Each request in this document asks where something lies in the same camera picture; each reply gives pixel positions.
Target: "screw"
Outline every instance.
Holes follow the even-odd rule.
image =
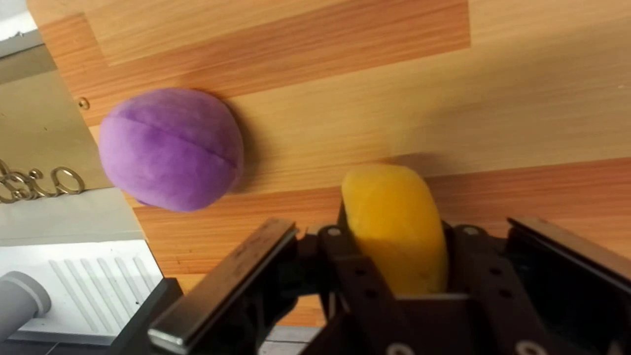
[[[386,355],[414,355],[414,351],[406,343],[390,343]]]
[[[88,110],[90,108],[90,100],[86,96],[78,96],[76,104],[78,104],[80,110]]]
[[[483,231],[477,229],[475,225],[465,225],[461,231],[463,231],[465,235],[471,235],[471,237],[483,235]]]
[[[331,237],[339,237],[339,235],[341,235],[341,231],[339,231],[337,227],[331,227],[331,229],[327,229],[327,235],[331,235]]]
[[[542,345],[528,339],[518,341],[514,345],[514,353],[516,355],[548,355],[548,351]]]

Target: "yellow object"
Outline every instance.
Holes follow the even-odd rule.
[[[341,183],[349,227],[394,296],[443,292],[447,248],[423,179],[404,166],[352,169]]]

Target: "wood grain surface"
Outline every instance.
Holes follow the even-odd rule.
[[[189,215],[134,203],[185,288],[268,217],[333,221],[343,173],[368,162],[418,169],[447,221],[500,235],[506,215],[540,215],[631,256],[631,2],[145,4],[29,0],[94,136],[157,87],[236,112],[230,195]],[[315,302],[287,321],[321,323]]]

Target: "wall sign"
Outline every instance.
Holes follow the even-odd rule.
[[[82,177],[69,167],[55,167],[49,173],[49,179],[55,185],[55,191],[45,191],[39,181],[45,175],[41,169],[29,169],[27,173],[9,169],[0,160],[0,203],[13,203],[21,199],[39,199],[39,197],[57,197],[57,195],[76,195],[84,193]]]

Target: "purple ball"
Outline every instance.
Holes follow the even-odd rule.
[[[118,104],[100,124],[100,162],[110,181],[171,211],[216,201],[242,166],[230,110],[189,89],[159,89]]]

